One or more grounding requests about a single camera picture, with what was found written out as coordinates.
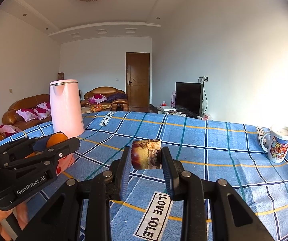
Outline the left hand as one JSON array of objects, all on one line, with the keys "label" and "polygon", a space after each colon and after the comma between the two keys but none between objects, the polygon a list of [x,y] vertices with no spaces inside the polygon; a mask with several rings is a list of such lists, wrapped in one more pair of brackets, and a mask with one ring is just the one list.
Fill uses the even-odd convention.
[{"label": "left hand", "polygon": [[[18,220],[20,228],[23,230],[29,222],[28,207],[25,201],[19,204],[13,210],[8,210],[8,211],[0,210],[0,222],[6,219],[9,215],[11,215],[14,210],[17,211],[17,220]],[[0,223],[0,234],[4,238],[4,240],[12,240],[12,238],[7,233],[6,229],[1,225],[1,223]]]}]

